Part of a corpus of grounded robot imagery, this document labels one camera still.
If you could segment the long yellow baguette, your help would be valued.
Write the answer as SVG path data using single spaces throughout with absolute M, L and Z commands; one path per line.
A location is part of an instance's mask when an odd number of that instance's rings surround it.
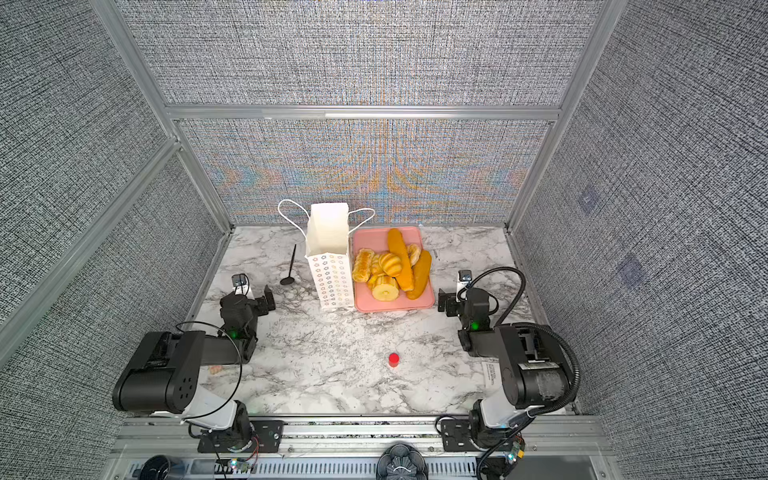
M 387 234 L 387 242 L 389 252 L 401 261 L 401 270 L 397 275 L 394 275 L 394 278 L 403 291 L 410 292 L 414 289 L 414 275 L 402 233 L 398 229 L 390 229 Z

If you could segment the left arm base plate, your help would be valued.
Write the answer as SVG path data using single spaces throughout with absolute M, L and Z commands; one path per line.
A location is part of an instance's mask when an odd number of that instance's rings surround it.
M 282 441 L 285 423 L 280 420 L 250 420 L 226 430 L 201 431 L 198 453 L 245 454 L 277 453 Z

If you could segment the white printed paper bag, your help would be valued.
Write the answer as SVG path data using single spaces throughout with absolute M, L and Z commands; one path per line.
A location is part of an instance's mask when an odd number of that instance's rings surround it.
M 306 217 L 300 226 L 284 212 L 297 207 Z M 278 214 L 304 237 L 305 254 L 322 309 L 352 308 L 355 304 L 352 279 L 351 234 L 376 216 L 373 208 L 350 210 L 347 203 L 319 203 L 309 209 L 291 199 L 282 199 Z

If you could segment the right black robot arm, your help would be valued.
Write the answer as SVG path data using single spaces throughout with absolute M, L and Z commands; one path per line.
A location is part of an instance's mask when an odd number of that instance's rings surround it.
M 502 272 L 515 274 L 520 282 L 504 310 L 495 296 L 478 286 L 480 280 Z M 582 375 L 570 345 L 549 326 L 507 321 L 526 286 L 521 270 L 501 266 L 478 276 L 460 270 L 456 290 L 438 292 L 437 310 L 460 320 L 458 339 L 464 352 L 473 358 L 495 359 L 500 380 L 498 390 L 475 401 L 466 420 L 447 416 L 438 420 L 449 451 L 509 444 L 537 417 L 558 411 L 577 397 Z

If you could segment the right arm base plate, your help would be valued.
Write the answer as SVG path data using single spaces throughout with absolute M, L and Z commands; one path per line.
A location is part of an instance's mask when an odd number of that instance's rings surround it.
M 470 422 L 467 419 L 441 418 L 437 423 L 437 429 L 445 452 L 480 452 L 482 450 L 471 437 Z

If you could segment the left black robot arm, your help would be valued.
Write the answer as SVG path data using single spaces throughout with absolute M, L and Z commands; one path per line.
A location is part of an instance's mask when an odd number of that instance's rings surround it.
M 259 435 L 245 404 L 200 386 L 200 370 L 235 365 L 242 379 L 258 345 L 258 319 L 275 309 L 268 286 L 256 298 L 233 291 L 220 300 L 223 324 L 214 335 L 192 329 L 147 333 L 116 381 L 115 409 L 175 418 L 198 428 L 192 436 L 200 453 L 256 451 Z

